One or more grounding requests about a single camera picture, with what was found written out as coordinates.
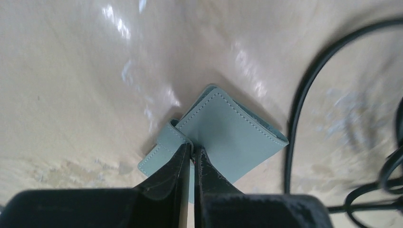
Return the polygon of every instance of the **wallet stitching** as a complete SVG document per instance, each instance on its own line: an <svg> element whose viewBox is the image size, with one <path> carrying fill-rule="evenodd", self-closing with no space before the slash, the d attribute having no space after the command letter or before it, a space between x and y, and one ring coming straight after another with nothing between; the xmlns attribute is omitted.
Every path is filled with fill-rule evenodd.
<svg viewBox="0 0 403 228"><path fill-rule="evenodd" d="M143 173L144 173L145 175L148 175L148 173L142 168L142 166L143 166L148 160L150 160L150 158L151 158L152 156L154 156L154 154L157 153L160 149L161 149L161 147L159 147L157 150L155 150L155 151L150 155L150 157L148 157L148 158L139 166L139 169L140 169L141 171L143 171Z"/></svg>
<svg viewBox="0 0 403 228"><path fill-rule="evenodd" d="M258 130L260 133L262 133L264 136L268 137L270 140L272 140L275 144L280 145L280 143L274 141L272 138L270 138L270 136L266 135L263 131L261 131L259 128L257 128L252 122L250 122L247 118L245 118L241 113L239 113L228 101L227 99L225 99L225 97L223 97L220 93L216 93L214 94L212 97L210 97L191 117L189 117L189 119L187 119L179 128L178 130L180 130L190 119L192 119L198 112L200 112L200 110L202 108L204 108L206 106L206 104L213 99L216 95L219 95L222 99L224 99L224 101L236 112L238 113L238 115L240 115L244 120L246 120L246 122L248 122L250 125L252 125L256 130Z"/></svg>
<svg viewBox="0 0 403 228"><path fill-rule="evenodd" d="M174 132L170 127L168 128L172 133L174 133L176 136L178 136L180 139L182 139L183 141L187 141L186 139L180 137L176 132Z"/></svg>
<svg viewBox="0 0 403 228"><path fill-rule="evenodd" d="M219 95L222 99L224 99L224 101L238 114L240 115L244 120L246 120L250 125L252 125L256 130L258 130L260 133L262 133L264 136L268 137L270 140L272 140L275 144L282 146L280 143L274 141L272 138L270 138L268 135L266 135L264 132L262 132L259 128L257 128L252 122L250 122L247 118L245 118L241 113L239 113L228 101L227 99L225 99L225 97L223 97L220 93L216 93L214 94L212 97L210 97L191 117L189 117L189 119L187 119L179 128L178 130L180 130L187 122L190 121L190 119L192 119L198 112L200 112L200 110L202 108L204 108L206 106L206 104L212 100L216 95ZM180 139L186 141L184 138L180 137L178 134L176 134L171 128L169 128L169 130L174 133L176 136L178 136ZM170 151L168 148L166 148L165 146L163 146L162 144L159 144L160 146L162 146L163 148L165 148L166 150L168 150L169 152L171 152L171 154L173 154L172 151ZM144 171L141 167L155 154L157 153L157 151L159 151L160 148L158 148L156 151L154 151L150 157L147 158L147 160L145 160L140 166L139 169L142 170L145 174L147 174L146 171Z"/></svg>

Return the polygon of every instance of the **beige surface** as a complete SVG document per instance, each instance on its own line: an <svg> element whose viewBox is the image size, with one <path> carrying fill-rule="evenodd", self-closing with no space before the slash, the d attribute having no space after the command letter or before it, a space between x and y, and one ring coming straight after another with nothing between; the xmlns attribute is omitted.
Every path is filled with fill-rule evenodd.
<svg viewBox="0 0 403 228"><path fill-rule="evenodd" d="M136 165L161 126L210 83L286 133L294 91L320 48L399 14L401 0L3 0L0 204L24 189L140 183ZM394 148L402 36L366 37L319 75L298 129L294 193L338 205L376 179ZM280 193L282 158L236 186ZM374 227L403 224L396 212L358 215Z"/></svg>

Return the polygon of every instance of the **black wire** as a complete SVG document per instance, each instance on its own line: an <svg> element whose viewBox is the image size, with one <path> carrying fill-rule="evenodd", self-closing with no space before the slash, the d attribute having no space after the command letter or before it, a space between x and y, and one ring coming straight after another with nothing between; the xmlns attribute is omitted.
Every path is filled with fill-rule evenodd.
<svg viewBox="0 0 403 228"><path fill-rule="evenodd" d="M328 62L328 60L337 51L339 51L341 48L343 48L348 43L358 39L362 35L368 34L375 30L383 29L383 28L390 27L390 26L396 26L396 25L403 25L403 18L385 20L385 21L377 22L375 24L368 25L361 29L358 29L357 31L344 36L343 38L339 39L338 41L336 41L335 43L330 45L328 48L326 48L320 55L318 55L314 59L313 63L309 66L308 70L304 74L302 81L296 91L296 94L294 96L294 102L291 107L291 115L289 118L290 123L289 123L289 128L288 128L289 145L286 148L286 157L285 157L285 165L284 165L284 193L285 194L290 193L292 158L293 158L294 144L295 144L295 139L296 139L296 134L297 134L297 125L298 125L298 121L299 121L299 116L301 114L302 105L304 104L305 98L306 98L308 91L311 88L312 83L314 82L316 76L319 74L320 70ZM369 189L377 190L377 189L379 189L379 186L381 186L383 189L385 189L386 191L388 191L390 193L401 194L403 191L403 188L400 188L398 190L394 190L392 188L401 185L402 179L396 180L396 183L394 182L394 184L395 184L394 186L389 185L388 183L390 183L390 181L388 181L387 179L389 178L392 171L399 164L402 164L402 160L403 160L403 150L401 150L401 148L399 148L388 159L388 161L384 165L384 167L381 171L380 178L379 178L379 181L380 181L379 183L377 183L377 182L370 183L368 185L364 185L364 186L354 190L347 196L345 204L343 206L331 207L331 208L329 208L329 212L331 212L331 213L347 212L347 214L349 215L351 220L356 225L358 225L359 227L365 228L366 226L364 226L363 224L361 224L358 220L356 220L354 218L354 216L352 215L353 211L377 210L377 209L398 209L398 207L396 205L395 206L378 205L378 204L351 205L351 203L358 196L367 193L367 191L372 191Z"/></svg>

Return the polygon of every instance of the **black cord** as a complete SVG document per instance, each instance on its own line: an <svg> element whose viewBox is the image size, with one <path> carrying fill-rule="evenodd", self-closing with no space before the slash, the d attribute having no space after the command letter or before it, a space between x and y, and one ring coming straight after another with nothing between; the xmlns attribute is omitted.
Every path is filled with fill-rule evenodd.
<svg viewBox="0 0 403 228"><path fill-rule="evenodd" d="M377 22L375 24L365 26L355 32L352 32L343 38L339 39L332 45L330 45L328 48L326 48L320 55L318 55L313 63L309 66L308 70L306 71L305 75L302 78L302 81L297 89L297 92L294 96L294 102L291 107L291 115L290 115L290 123L289 123L289 128L288 128L288 140L289 140L289 145L286 148L286 157L285 157L285 166L284 166L284 193L289 194L290 193L290 183L291 183L291 168L292 168L292 158L293 158L293 152L294 152L294 144L295 144L295 139L296 139L296 134L297 134L297 125L298 125L298 120L299 116L301 114L302 110L302 105L304 104L305 98L308 94L309 89L311 88L312 83L314 82L316 76L319 74L320 70L323 68L323 66L328 62L328 60L341 48L343 48L345 45L348 43L356 40L357 38L361 37L362 35L365 35L367 33L373 32L375 30L383 29L386 27L390 26L396 26L396 25L403 25L403 18L397 18L397 19L390 19L390 20L385 20L381 22ZM401 132L402 128L399 128L399 126L396 126L396 134L398 135L399 138L399 132ZM330 213L340 213L340 212L347 212L348 216L351 218L351 220L358 225L359 227L365 228L362 223L360 223L358 220L354 218L352 215L353 211L363 211L363 210L386 210L386 209L402 209L402 206L399 207L399 205L396 205L397 203L401 202L401 198L399 198L400 201L396 201L393 204L389 205L380 205L376 203L371 203L371 204L360 204L360 205L351 205L351 203L360 195L365 194L369 191L377 190L379 188L382 188L389 193L392 194L402 194L403 193L403 188L400 189L394 189L396 186L402 185L402 178L395 179L395 180L388 180L390 174L393 172L394 169L399 164L402 164L403 162L403 149L402 147L399 148L395 153L393 153L389 159L387 160L386 164L383 166L380 177L379 177L379 182L374 182L370 184L366 184L361 186L360 188L352 191L346 198L345 204L343 206L338 206L338 207L331 207L329 208Z"/></svg>

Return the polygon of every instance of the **leather wallet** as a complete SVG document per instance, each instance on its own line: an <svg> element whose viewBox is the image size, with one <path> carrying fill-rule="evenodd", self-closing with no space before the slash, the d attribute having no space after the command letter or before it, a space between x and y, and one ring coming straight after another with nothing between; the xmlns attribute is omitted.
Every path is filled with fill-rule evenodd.
<svg viewBox="0 0 403 228"><path fill-rule="evenodd" d="M221 88L209 85L180 120L162 128L156 146L138 164L150 176L164 166L185 142L203 146L210 162L231 183L288 144L287 138ZM189 202L194 202L191 163Z"/></svg>

